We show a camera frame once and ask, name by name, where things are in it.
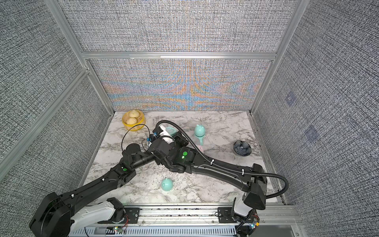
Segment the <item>clear bottle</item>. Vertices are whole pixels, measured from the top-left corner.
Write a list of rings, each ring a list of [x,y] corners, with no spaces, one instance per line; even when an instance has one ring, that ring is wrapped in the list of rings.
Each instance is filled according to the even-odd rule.
[[[194,142],[195,142],[195,144],[196,144],[197,147],[203,148],[203,145],[204,145],[204,136],[202,136],[202,137],[195,136],[194,137]]]

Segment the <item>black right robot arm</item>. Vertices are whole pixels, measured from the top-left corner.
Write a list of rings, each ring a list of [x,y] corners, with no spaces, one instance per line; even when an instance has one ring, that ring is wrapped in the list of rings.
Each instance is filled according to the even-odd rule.
[[[235,215],[246,217],[252,209],[266,208],[267,175],[262,166],[237,166],[208,157],[198,147],[189,147],[194,142],[180,133],[174,136],[153,133],[149,141],[149,153],[170,172],[205,175],[242,190],[244,195],[234,201]]]

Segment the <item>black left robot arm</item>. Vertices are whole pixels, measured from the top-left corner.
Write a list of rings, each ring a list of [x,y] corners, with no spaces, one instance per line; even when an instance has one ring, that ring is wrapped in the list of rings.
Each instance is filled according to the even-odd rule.
[[[120,162],[100,178],[72,191],[46,195],[35,211],[29,228],[36,237],[67,237],[101,221],[122,222],[125,211],[116,198],[89,206],[102,195],[120,188],[136,176],[136,168],[152,162],[153,152],[141,152],[138,144],[129,145]]]

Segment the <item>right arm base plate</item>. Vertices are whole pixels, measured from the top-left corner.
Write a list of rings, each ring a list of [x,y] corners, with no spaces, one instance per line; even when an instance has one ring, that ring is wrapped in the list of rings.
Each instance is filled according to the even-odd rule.
[[[260,223],[260,218],[254,208],[248,212],[246,217],[243,217],[236,214],[232,207],[218,207],[215,216],[221,224],[236,223],[236,229],[240,229],[243,225],[249,224],[250,228],[254,230]]]

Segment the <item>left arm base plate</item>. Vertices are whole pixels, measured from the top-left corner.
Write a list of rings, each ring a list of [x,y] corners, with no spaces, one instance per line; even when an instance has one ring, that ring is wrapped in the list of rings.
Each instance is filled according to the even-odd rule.
[[[140,216],[140,208],[124,207],[117,209],[110,220],[100,221],[98,224],[137,224]]]

